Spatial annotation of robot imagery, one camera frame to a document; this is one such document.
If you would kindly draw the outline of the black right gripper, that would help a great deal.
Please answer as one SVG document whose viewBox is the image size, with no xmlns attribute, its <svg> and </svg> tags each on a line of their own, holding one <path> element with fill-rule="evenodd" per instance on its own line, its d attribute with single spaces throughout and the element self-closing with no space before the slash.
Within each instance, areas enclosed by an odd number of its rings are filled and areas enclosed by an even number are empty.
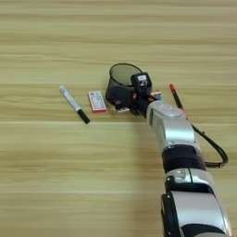
<svg viewBox="0 0 237 237">
<path fill-rule="evenodd" d="M 126 87 L 114 86 L 108 92 L 108 101 L 115 106 L 117 111 L 128 108 L 134 116 L 146 117 L 148 106 L 162 99 L 163 94 L 160 91 L 151 92 L 149 96 L 141 96 Z"/>
</svg>

